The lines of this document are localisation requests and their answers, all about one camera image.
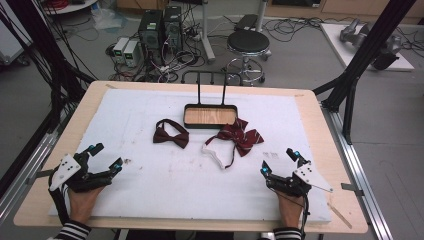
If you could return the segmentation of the black flat box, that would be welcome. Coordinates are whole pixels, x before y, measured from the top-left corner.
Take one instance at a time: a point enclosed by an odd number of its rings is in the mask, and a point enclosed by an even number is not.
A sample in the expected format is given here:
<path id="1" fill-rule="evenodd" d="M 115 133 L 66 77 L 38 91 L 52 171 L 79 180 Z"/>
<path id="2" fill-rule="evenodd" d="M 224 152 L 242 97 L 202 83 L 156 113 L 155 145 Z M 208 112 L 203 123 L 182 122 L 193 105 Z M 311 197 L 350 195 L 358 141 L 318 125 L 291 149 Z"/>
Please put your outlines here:
<path id="1" fill-rule="evenodd" d="M 256 30 L 258 16 L 255 14 L 246 14 L 244 15 L 235 25 L 234 30 Z"/>

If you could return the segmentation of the person's left hand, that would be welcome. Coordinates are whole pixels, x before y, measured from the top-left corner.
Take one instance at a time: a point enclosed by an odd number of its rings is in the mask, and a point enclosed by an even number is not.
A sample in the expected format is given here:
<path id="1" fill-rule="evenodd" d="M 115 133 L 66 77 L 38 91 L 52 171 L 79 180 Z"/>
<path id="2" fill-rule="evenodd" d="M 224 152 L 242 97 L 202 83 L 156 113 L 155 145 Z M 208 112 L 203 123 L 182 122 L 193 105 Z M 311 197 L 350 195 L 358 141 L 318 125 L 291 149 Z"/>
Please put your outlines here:
<path id="1" fill-rule="evenodd" d="M 82 224 L 86 224 L 92 215 L 92 210 L 96 204 L 98 195 L 103 187 L 96 188 L 87 192 L 74 192 L 68 190 L 70 201 L 70 219 Z"/>

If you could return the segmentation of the white floor platform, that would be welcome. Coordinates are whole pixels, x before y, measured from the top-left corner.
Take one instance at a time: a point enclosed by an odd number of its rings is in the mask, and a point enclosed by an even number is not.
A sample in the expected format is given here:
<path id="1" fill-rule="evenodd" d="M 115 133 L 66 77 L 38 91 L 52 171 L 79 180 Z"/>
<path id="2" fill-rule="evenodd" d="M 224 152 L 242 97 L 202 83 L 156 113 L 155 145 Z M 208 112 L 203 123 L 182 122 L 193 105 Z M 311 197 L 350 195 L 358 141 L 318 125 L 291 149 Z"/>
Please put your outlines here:
<path id="1" fill-rule="evenodd" d="M 340 32 L 345 27 L 347 27 L 347 24 L 321 24 L 324 35 L 331 43 L 333 50 L 344 67 L 351 62 L 353 56 L 356 54 L 356 48 L 350 42 L 343 43 L 339 40 Z M 412 64 L 401 53 L 397 53 L 396 56 L 398 59 L 386 68 L 386 71 L 408 72 L 414 70 Z"/>

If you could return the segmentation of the black metal frame post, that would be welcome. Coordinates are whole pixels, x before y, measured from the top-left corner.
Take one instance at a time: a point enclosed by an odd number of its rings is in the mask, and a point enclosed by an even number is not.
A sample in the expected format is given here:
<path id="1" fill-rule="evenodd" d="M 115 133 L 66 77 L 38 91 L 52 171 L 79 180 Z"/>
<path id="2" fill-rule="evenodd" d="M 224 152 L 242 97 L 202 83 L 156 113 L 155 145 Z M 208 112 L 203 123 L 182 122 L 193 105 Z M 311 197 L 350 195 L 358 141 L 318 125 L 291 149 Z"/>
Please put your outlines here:
<path id="1" fill-rule="evenodd" d="M 38 56 L 19 36 L 12 21 L 0 11 L 0 20 L 36 64 L 51 89 L 48 131 L 52 132 L 61 124 L 62 110 L 82 100 L 86 92 L 82 83 L 91 84 L 95 78 L 82 72 L 65 58 L 33 0 L 6 0 L 6 3 L 26 30 L 38 54 L 45 60 L 45 63 L 39 61 Z"/>
<path id="2" fill-rule="evenodd" d="M 376 58 L 380 48 L 415 2 L 416 0 L 389 0 L 364 43 L 359 47 L 345 70 L 334 80 L 313 90 L 315 95 L 331 90 L 329 97 L 322 101 L 322 106 L 330 112 L 338 112 L 340 104 L 346 101 L 342 136 L 349 145 L 352 144 L 351 125 L 357 83 L 369 64 Z"/>

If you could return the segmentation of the thin wooden strip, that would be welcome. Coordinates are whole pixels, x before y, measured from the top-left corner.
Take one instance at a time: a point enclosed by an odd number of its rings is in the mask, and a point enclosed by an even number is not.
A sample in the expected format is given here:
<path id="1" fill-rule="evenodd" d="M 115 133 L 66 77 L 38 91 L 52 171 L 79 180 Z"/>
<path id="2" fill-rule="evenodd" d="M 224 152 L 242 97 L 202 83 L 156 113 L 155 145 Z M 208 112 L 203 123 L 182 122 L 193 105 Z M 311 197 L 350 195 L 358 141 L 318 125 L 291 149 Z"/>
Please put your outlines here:
<path id="1" fill-rule="evenodd" d="M 327 202 L 328 207 L 334 212 L 334 214 L 349 228 L 352 229 L 352 224 L 344 217 L 344 215 L 331 203 Z"/>

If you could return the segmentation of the white equipment case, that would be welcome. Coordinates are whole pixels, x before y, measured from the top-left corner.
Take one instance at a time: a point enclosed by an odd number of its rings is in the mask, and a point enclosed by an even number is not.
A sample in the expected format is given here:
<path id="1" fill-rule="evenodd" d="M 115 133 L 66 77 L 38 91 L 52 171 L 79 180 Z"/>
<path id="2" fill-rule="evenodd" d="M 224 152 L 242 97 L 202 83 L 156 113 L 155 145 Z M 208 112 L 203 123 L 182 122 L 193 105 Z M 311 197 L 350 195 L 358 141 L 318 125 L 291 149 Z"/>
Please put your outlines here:
<path id="1" fill-rule="evenodd" d="M 32 44 L 32 39 L 6 2 L 0 1 L 0 16 L 4 16 L 20 39 L 27 45 Z M 8 66 L 24 52 L 24 48 L 17 38 L 0 20 L 0 65 Z"/>

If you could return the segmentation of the grey stand leg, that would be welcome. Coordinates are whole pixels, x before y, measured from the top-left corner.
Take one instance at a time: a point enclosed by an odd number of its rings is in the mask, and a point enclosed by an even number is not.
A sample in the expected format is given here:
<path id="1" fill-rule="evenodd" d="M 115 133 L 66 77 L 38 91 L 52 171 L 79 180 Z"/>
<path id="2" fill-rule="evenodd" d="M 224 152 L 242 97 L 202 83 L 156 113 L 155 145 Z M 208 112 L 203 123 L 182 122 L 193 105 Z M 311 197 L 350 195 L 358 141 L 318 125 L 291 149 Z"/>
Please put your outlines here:
<path id="1" fill-rule="evenodd" d="M 208 0 L 201 0 L 201 4 L 202 4 L 201 41 L 204 48 L 204 52 L 206 54 L 206 62 L 208 64 L 212 64 L 215 62 L 216 57 L 208 38 Z"/>
<path id="2" fill-rule="evenodd" d="M 256 32 L 261 32 L 262 31 L 262 25 L 263 25 L 263 20 L 264 20 L 264 16 L 265 16 L 265 11 L 268 5 L 268 1 L 269 0 L 259 0 L 259 6 L 258 6 L 258 11 L 257 11 L 257 20 L 256 20 L 256 25 L 255 25 L 255 31 Z"/>

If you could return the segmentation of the white power supply unit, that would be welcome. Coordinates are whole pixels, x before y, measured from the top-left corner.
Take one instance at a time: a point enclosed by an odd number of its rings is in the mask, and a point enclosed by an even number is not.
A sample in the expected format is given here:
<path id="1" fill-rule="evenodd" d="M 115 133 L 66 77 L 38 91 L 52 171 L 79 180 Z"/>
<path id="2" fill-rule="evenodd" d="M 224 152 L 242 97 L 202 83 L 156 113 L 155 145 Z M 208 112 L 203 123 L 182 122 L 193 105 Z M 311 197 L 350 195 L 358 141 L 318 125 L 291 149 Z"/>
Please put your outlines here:
<path id="1" fill-rule="evenodd" d="M 121 37 L 118 42 L 113 47 L 112 51 L 114 54 L 115 61 L 117 63 L 124 63 L 125 57 L 124 57 L 124 50 L 129 42 L 128 37 Z"/>
<path id="2" fill-rule="evenodd" d="M 128 67 L 136 67 L 140 60 L 139 45 L 136 40 L 130 40 L 124 50 L 124 58 Z"/>

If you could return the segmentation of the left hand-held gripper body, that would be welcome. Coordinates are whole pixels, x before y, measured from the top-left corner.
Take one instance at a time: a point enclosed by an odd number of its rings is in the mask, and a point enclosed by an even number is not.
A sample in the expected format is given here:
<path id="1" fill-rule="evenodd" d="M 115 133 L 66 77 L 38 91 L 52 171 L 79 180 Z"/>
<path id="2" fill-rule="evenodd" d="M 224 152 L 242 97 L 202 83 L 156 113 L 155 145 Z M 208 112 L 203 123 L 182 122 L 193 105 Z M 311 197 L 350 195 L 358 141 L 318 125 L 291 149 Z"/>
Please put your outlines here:
<path id="1" fill-rule="evenodd" d="M 56 170 L 51 175 L 49 190 L 58 190 L 66 184 L 74 192 L 87 192 L 112 183 L 113 177 L 109 171 L 92 174 L 88 172 L 90 153 L 66 154 Z"/>

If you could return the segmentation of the white foam mat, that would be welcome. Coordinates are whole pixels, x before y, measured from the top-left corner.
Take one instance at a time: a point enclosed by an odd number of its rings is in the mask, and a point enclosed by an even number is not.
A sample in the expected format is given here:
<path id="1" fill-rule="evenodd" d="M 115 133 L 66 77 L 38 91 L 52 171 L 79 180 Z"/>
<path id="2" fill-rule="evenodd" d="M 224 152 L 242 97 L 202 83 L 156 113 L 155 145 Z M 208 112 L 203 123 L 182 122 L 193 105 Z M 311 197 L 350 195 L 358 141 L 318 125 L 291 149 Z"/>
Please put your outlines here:
<path id="1" fill-rule="evenodd" d="M 197 101 L 236 106 L 262 142 L 246 156 L 233 142 L 216 138 L 213 129 L 190 130 L 185 148 L 154 143 L 158 121 L 181 123 L 185 106 Z M 109 89 L 78 148 L 97 143 L 104 148 L 89 159 L 91 172 L 106 170 L 117 158 L 124 161 L 99 196 L 93 211 L 98 217 L 273 221 L 278 200 L 266 187 L 262 164 L 289 176 L 296 165 L 287 149 L 312 157 L 294 96 Z"/>

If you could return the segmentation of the dark maroon bow tie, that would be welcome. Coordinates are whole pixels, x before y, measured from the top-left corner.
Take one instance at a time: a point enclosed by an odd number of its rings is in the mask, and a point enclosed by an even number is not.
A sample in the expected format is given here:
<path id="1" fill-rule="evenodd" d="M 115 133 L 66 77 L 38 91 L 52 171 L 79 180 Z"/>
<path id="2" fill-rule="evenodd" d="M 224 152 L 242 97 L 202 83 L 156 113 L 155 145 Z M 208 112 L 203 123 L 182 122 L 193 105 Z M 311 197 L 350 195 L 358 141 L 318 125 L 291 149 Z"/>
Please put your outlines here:
<path id="1" fill-rule="evenodd" d="M 169 124 L 178 131 L 178 134 L 171 136 L 165 130 L 165 124 Z M 156 129 L 153 135 L 154 143 L 174 142 L 177 146 L 185 149 L 189 143 L 189 132 L 179 123 L 171 119 L 162 119 L 156 123 Z"/>

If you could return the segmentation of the round white table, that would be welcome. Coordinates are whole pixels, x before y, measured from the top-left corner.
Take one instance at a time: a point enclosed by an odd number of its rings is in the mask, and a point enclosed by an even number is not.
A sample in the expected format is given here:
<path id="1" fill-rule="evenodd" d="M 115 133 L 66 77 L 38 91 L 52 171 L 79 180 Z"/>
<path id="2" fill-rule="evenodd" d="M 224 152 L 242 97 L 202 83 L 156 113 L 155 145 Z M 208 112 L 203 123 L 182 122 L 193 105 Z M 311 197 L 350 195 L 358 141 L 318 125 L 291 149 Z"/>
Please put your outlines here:
<path id="1" fill-rule="evenodd" d="M 98 0 L 46 0 L 43 10 L 49 15 L 65 14 L 96 5 Z"/>

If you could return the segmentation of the striped red bow tie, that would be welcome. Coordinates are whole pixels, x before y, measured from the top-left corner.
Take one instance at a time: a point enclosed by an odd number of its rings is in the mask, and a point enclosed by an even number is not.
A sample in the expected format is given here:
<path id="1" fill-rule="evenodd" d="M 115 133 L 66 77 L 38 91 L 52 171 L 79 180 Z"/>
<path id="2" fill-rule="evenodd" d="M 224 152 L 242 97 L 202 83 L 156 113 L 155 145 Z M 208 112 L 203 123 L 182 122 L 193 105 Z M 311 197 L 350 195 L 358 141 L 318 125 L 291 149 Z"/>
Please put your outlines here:
<path id="1" fill-rule="evenodd" d="M 240 157 L 246 156 L 253 148 L 254 145 L 264 142 L 263 137 L 256 129 L 246 130 L 248 122 L 236 118 L 233 124 L 225 124 L 219 132 L 210 137 L 203 145 L 201 151 L 208 154 L 215 160 L 221 169 L 227 169 L 234 163 L 235 152 L 238 152 Z M 234 143 L 232 158 L 229 164 L 224 165 L 219 159 L 217 153 L 208 148 L 208 145 L 215 139 L 232 141 Z"/>

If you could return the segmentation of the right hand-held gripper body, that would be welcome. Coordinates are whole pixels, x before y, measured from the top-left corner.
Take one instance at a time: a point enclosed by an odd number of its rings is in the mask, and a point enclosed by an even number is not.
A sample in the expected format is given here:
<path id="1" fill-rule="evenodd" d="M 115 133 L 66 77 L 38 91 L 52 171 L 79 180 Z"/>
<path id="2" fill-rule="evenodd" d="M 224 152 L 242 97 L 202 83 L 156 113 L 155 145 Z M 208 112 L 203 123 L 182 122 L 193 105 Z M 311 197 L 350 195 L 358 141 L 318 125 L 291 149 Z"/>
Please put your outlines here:
<path id="1" fill-rule="evenodd" d="M 275 176 L 277 178 L 276 181 L 265 180 L 266 186 L 269 189 L 285 193 L 289 196 L 304 196 L 312 187 L 316 187 L 327 192 L 333 191 L 333 188 L 312 163 L 295 169 L 289 177 Z"/>

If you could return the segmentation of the person's right hand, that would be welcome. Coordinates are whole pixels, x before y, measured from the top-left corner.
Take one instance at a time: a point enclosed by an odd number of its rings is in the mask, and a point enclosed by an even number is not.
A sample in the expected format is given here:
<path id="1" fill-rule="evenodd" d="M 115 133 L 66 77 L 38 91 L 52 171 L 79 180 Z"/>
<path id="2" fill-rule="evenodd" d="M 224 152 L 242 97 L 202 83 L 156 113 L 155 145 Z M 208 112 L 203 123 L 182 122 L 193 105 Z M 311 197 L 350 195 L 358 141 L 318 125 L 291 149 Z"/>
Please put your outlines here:
<path id="1" fill-rule="evenodd" d="M 283 227 L 298 228 L 304 199 L 302 197 L 289 196 L 279 191 L 276 192 L 276 195 L 278 197 L 281 225 Z"/>

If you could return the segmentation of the clear plastic bag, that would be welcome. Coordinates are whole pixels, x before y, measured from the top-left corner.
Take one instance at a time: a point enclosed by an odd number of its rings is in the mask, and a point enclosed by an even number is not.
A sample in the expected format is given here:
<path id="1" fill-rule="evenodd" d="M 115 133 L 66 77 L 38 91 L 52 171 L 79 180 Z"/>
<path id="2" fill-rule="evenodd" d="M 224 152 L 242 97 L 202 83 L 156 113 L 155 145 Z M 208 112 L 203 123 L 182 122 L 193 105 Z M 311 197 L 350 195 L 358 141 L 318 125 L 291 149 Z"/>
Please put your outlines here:
<path id="1" fill-rule="evenodd" d="M 127 22 L 125 17 L 117 14 L 114 10 L 111 9 L 92 9 L 91 15 L 94 20 L 94 28 L 96 30 L 123 28 Z"/>

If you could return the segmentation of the grey metal bracket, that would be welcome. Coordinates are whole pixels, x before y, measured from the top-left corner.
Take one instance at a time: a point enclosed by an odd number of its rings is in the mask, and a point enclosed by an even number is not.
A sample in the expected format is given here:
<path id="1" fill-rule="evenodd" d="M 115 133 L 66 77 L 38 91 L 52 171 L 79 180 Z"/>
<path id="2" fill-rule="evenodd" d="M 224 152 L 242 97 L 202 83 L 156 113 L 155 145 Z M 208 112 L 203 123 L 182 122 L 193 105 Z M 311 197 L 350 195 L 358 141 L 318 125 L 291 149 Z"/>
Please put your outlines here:
<path id="1" fill-rule="evenodd" d="M 357 188 L 353 184 L 347 184 L 347 183 L 341 183 L 341 188 L 343 190 L 352 191 L 355 193 L 356 196 L 364 196 L 364 191 Z"/>
<path id="2" fill-rule="evenodd" d="M 54 171 L 53 169 L 44 170 L 44 171 L 38 171 L 33 176 L 28 177 L 26 179 L 26 184 L 27 185 L 33 185 L 36 179 L 43 178 L 43 177 L 48 177 L 48 176 L 50 176 L 52 174 L 53 171 Z"/>

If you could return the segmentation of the aluminium rail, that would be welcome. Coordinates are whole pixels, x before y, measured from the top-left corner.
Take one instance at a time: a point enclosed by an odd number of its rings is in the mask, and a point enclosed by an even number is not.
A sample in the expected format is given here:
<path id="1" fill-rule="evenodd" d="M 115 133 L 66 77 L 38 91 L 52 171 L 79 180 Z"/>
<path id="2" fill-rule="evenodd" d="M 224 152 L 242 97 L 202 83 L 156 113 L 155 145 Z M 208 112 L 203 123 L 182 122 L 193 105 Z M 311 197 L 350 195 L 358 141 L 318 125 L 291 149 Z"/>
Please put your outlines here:
<path id="1" fill-rule="evenodd" d="M 333 134 L 336 146 L 340 149 L 342 161 L 365 213 L 367 225 L 371 228 L 376 240 L 394 240 L 356 150 L 342 133 L 343 120 L 340 114 L 330 112 L 325 108 L 321 108 L 321 110 Z"/>
<path id="2" fill-rule="evenodd" d="M 49 112 L 29 141 L 23 147 L 11 166 L 0 178 L 0 226 L 21 199 L 26 189 L 26 179 L 42 171 L 47 157 L 59 140 L 74 111 L 62 110 L 59 121 L 53 123 L 53 113 Z"/>

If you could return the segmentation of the black computer tower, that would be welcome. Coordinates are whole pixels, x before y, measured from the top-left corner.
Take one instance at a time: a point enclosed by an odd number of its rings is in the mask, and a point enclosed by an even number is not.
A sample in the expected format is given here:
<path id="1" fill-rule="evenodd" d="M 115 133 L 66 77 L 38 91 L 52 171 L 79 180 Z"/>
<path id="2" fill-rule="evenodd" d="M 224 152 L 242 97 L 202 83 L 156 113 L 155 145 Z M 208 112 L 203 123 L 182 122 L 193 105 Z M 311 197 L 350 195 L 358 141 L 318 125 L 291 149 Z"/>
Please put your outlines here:
<path id="1" fill-rule="evenodd" d="M 182 9 L 167 6 L 164 10 L 165 42 L 174 53 L 182 50 Z"/>
<path id="2" fill-rule="evenodd" d="M 161 48 L 164 41 L 163 14 L 161 10 L 146 10 L 138 28 L 143 55 L 162 63 Z"/>

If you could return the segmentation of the black round stool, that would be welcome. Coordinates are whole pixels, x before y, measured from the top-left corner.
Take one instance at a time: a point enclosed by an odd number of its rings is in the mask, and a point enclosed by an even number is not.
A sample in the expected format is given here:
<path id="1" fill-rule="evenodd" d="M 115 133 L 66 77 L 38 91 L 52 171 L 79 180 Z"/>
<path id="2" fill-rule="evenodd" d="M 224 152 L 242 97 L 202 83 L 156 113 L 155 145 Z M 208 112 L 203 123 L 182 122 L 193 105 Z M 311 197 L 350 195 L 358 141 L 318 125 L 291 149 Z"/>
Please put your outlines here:
<path id="1" fill-rule="evenodd" d="M 237 55 L 224 67 L 232 78 L 252 85 L 254 82 L 264 83 L 265 72 L 255 57 L 267 59 L 269 39 L 262 33 L 252 30 L 238 30 L 227 38 L 227 48 Z"/>

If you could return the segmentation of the black rack with wooden tray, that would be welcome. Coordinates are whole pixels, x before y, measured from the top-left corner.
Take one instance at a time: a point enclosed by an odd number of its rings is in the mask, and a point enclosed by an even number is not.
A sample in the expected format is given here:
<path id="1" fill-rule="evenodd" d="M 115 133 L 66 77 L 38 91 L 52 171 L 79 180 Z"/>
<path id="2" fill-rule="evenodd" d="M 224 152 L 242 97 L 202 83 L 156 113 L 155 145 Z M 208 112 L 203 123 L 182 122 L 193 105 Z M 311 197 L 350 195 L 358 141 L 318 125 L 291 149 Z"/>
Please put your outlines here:
<path id="1" fill-rule="evenodd" d="M 188 70 L 182 75 L 182 83 L 185 82 L 187 74 L 196 75 L 197 102 L 185 105 L 183 112 L 184 126 L 189 129 L 220 129 L 225 124 L 232 124 L 238 117 L 238 108 L 235 105 L 225 103 L 229 73 Z M 210 76 L 212 83 L 214 83 L 216 75 L 224 76 L 221 102 L 219 104 L 204 104 L 201 102 L 202 75 L 205 74 Z"/>

